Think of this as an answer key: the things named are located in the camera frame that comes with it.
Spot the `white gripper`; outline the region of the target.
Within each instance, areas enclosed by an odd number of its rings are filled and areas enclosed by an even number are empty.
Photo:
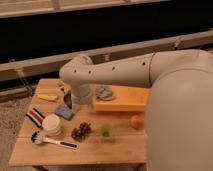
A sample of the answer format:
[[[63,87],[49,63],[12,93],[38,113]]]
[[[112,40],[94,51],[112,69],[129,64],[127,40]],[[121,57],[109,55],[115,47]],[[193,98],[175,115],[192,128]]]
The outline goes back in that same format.
[[[91,106],[93,104],[92,90],[88,84],[71,87],[71,101],[72,109],[78,112],[85,105]]]

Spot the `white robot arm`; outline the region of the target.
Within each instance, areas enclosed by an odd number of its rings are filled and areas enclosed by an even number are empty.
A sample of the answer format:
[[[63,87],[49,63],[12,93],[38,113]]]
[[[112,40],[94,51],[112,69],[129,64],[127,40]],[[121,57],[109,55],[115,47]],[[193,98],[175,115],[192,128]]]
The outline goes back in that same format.
[[[79,105],[91,102],[91,84],[148,88],[148,171],[213,171],[213,53],[164,51],[102,64],[78,55],[59,75]]]

